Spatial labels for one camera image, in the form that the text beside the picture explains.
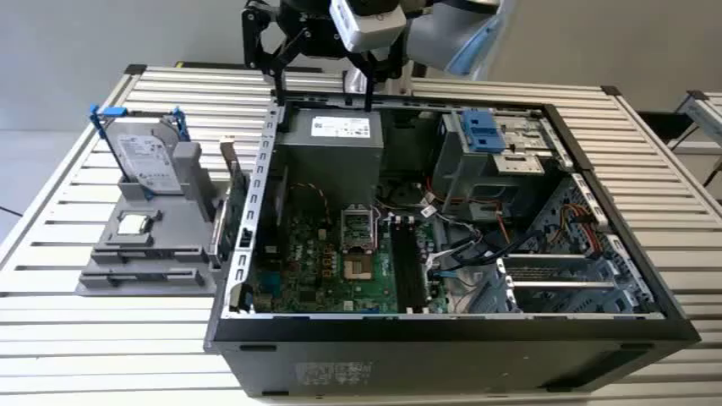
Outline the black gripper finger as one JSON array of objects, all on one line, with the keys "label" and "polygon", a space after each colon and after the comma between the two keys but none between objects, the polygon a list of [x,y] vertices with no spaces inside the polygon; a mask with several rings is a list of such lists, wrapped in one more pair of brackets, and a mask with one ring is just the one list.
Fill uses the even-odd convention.
[{"label": "black gripper finger", "polygon": [[344,72],[344,92],[363,94],[363,108],[371,111],[375,86],[401,77],[405,56],[401,46],[392,46],[385,59],[379,60],[372,51],[347,52],[353,69]]},{"label": "black gripper finger", "polygon": [[[301,22],[303,13],[287,1],[277,7],[265,1],[248,1],[241,11],[241,32],[244,47],[244,64],[259,69],[273,84],[276,103],[285,104],[284,70],[301,54],[309,30]],[[261,34],[269,24],[275,23],[285,35],[273,52],[267,52],[261,43]]]}]

